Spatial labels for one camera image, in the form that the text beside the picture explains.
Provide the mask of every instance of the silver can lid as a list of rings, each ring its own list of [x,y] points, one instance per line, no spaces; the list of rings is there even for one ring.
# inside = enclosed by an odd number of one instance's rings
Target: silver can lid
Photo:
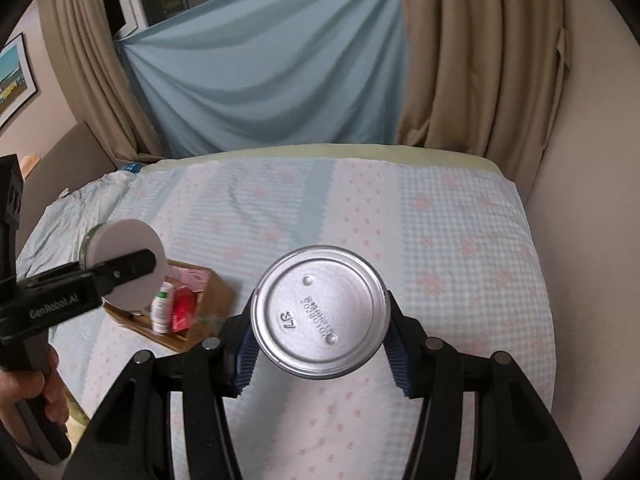
[[[311,246],[263,274],[251,304],[260,348],[307,379],[336,378],[362,366],[382,344],[391,316],[379,274],[357,254]]]

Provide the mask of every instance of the beige curtain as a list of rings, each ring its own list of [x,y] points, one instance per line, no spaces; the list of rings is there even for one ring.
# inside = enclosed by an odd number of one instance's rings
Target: beige curtain
[[[116,55],[102,0],[38,0],[47,51],[76,119],[116,163],[154,162],[162,145]]]
[[[566,61],[562,0],[401,0],[410,70],[397,142],[492,160],[529,194]]]

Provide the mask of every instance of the human hand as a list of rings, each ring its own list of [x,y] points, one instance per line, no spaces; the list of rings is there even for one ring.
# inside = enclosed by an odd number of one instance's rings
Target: human hand
[[[40,372],[0,372],[0,422],[25,449],[31,449],[33,443],[15,407],[16,402],[42,394],[45,399],[45,415],[49,420],[63,426],[69,418],[65,383],[57,371],[59,362],[58,353],[50,346],[51,373],[46,380]]]

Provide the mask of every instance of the mattress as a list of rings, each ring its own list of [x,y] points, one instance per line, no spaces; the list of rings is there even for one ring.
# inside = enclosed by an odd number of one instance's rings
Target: mattress
[[[492,164],[405,147],[265,150],[146,168],[119,184],[120,199],[102,216],[148,222],[169,258],[215,269],[238,293],[235,312],[284,253],[311,244],[355,251],[428,334],[471,354],[509,351],[550,406],[555,351],[545,283],[516,189]],[[83,222],[92,203],[68,197],[51,206],[20,255],[20,272],[75,259],[81,231],[104,219]],[[73,218],[78,232],[60,228],[53,214]],[[169,353],[101,310],[60,325],[52,342],[89,415],[135,351]],[[394,386],[380,350],[356,372],[322,382],[292,377],[261,354],[251,385],[225,407],[245,479],[391,479],[402,476],[420,402]],[[179,396],[172,420],[176,478],[188,478]],[[457,478],[468,478],[472,435],[466,397]]]

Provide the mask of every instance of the bed headboard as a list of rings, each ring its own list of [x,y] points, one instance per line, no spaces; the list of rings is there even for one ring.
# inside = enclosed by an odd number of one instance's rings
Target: bed headboard
[[[67,187],[70,192],[76,191],[115,169],[85,123],[69,130],[24,181],[16,254],[24,247],[44,210],[62,191]]]

